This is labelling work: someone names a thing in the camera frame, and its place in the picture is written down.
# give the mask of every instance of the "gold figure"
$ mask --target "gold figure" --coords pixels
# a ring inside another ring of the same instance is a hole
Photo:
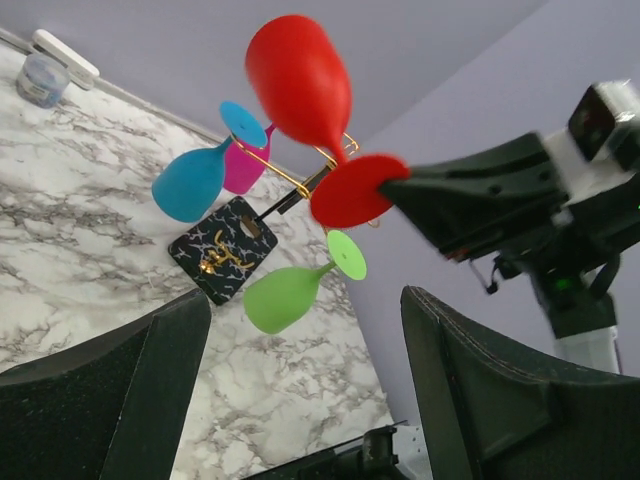
[[[251,268],[255,265],[255,262],[242,263],[242,260],[231,253],[231,251],[229,251],[229,248],[224,243],[222,243],[222,241],[220,240],[221,236],[222,230],[218,230],[213,238],[213,241],[215,242],[216,247],[218,247],[218,249],[222,251],[222,255],[220,255],[215,250],[209,250],[207,252],[208,258],[203,259],[200,262],[201,271],[212,275],[216,273],[216,268],[222,266],[226,261],[233,262],[239,268]]]

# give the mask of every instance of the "camera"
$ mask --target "camera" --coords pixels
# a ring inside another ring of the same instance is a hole
[[[591,85],[568,129],[586,161],[613,158],[624,171],[640,167],[640,95],[631,82]]]

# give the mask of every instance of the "wine glass holder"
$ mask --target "wine glass holder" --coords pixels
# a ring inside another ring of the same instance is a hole
[[[346,154],[347,157],[350,157],[350,156],[354,155],[355,153],[357,153],[360,150],[360,144],[358,144],[358,142],[351,135],[349,135],[347,132],[344,132],[342,134],[342,136],[343,136],[343,139],[345,140],[344,145],[343,145],[342,148],[344,149],[345,154]],[[284,178],[285,180],[287,180],[289,183],[291,183],[295,187],[295,189],[298,192],[298,194],[303,199],[306,199],[306,200],[311,200],[311,195],[313,193],[313,190],[311,188],[309,188],[310,183],[316,177],[318,177],[318,175],[321,175],[326,169],[329,169],[330,171],[333,171],[338,166],[338,162],[336,161],[335,158],[333,158],[329,153],[324,151],[321,147],[315,146],[313,148],[325,158],[326,163],[316,173],[314,173],[313,175],[311,175],[309,178],[305,179],[304,181],[300,182],[300,181],[296,180],[295,178],[293,178],[288,173],[284,172],[282,169],[278,168],[275,165],[272,165],[271,162],[265,161],[263,158],[259,157],[254,152],[249,150],[235,135],[231,134],[231,138],[232,138],[233,142],[238,146],[238,148],[240,150],[242,150],[243,153],[245,153],[247,156],[249,156],[250,158],[252,158],[256,162],[260,162],[262,165],[264,165],[266,168],[268,168],[269,170],[274,172],[276,175],[278,175],[278,176]],[[261,219],[263,219],[264,217],[266,217],[265,214],[261,215]],[[376,218],[375,220],[371,220],[371,221],[367,222],[367,224],[372,228],[378,228],[380,226],[380,219]],[[326,234],[328,229],[325,228],[324,226],[322,227],[322,229]]]

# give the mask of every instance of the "wine glass base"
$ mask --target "wine glass base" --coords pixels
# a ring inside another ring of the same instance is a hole
[[[220,104],[220,116],[229,131],[247,145],[256,148],[266,147],[269,139],[260,122],[246,109],[233,102]]]
[[[409,178],[411,171],[395,157],[363,155],[339,165],[316,187],[311,215],[329,228],[351,228],[382,215],[393,204],[377,189],[387,180]]]

